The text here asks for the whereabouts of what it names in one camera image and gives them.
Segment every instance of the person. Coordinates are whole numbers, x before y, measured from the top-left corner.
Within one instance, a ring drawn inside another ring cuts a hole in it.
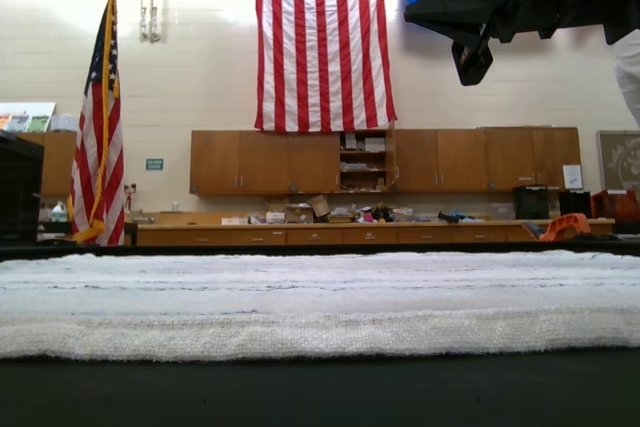
[[[616,78],[627,108],[640,127],[640,30],[634,30],[615,46]]]

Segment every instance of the wall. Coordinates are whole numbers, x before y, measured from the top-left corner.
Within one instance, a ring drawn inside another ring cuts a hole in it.
[[[126,179],[137,207],[260,208],[260,199],[198,199],[188,193],[193,129],[251,129],[256,106],[254,0],[164,0],[163,40],[141,43],[141,0],[118,0]],[[106,0],[0,0],[0,102],[55,101],[79,114]],[[600,28],[535,34],[494,45],[482,85],[460,86],[450,42],[405,24],[403,0],[386,0],[399,128],[578,126],[586,186],[600,188],[596,131],[635,128]],[[145,172],[147,157],[165,171]],[[438,210],[448,197],[413,198]],[[486,197],[465,199],[476,205]]]

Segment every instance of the countertop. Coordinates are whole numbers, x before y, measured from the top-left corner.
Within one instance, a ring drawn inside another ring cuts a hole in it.
[[[447,222],[393,222],[393,223],[345,223],[345,224],[251,224],[251,225],[220,225],[220,224],[140,224],[140,231],[154,230],[246,230],[246,229],[385,229],[385,228],[425,228],[425,227],[520,227],[526,221],[524,220],[488,220],[474,222],[460,222],[458,224],[449,224]],[[551,220],[534,220],[536,224],[549,225]],[[613,225],[615,220],[612,219],[594,219],[590,220],[591,225]]]

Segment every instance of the green exit sign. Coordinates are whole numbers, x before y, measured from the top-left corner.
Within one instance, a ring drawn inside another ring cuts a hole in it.
[[[147,170],[163,171],[164,159],[147,159]]]

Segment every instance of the white towel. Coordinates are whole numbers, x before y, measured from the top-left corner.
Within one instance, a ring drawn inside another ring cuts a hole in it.
[[[569,252],[0,264],[0,357],[216,361],[640,346],[640,259]]]

